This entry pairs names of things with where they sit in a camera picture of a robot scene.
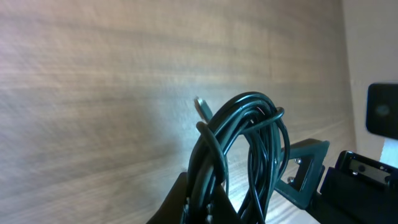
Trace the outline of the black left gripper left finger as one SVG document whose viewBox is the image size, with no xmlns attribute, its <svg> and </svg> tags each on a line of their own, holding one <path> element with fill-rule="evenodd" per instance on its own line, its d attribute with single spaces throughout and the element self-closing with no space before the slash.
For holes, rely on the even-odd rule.
<svg viewBox="0 0 398 224">
<path fill-rule="evenodd" d="M 182 224 L 184 223 L 184 207 L 187 198 L 187 173 L 182 172 L 162 205 L 149 219 L 147 224 Z"/>
</svg>

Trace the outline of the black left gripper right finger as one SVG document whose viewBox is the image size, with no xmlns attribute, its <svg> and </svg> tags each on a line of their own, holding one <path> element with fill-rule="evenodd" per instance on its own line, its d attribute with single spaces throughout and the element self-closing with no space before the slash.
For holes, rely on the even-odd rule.
<svg viewBox="0 0 398 224">
<path fill-rule="evenodd" d="M 235 209 L 222 185 L 214 188 L 209 204 L 206 206 L 206 222 L 211 224 L 241 224 Z"/>
</svg>

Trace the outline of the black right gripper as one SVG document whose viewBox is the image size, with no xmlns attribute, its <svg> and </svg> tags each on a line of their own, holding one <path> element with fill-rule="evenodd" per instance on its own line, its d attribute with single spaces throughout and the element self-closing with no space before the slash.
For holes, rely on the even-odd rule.
<svg viewBox="0 0 398 224">
<path fill-rule="evenodd" d="M 289 160 L 301 163 L 293 183 L 279 180 L 275 190 L 319 223 L 397 224 L 397 168 L 351 151 L 340 153 L 312 197 L 329 146 L 317 139 L 292 144 Z"/>
</svg>

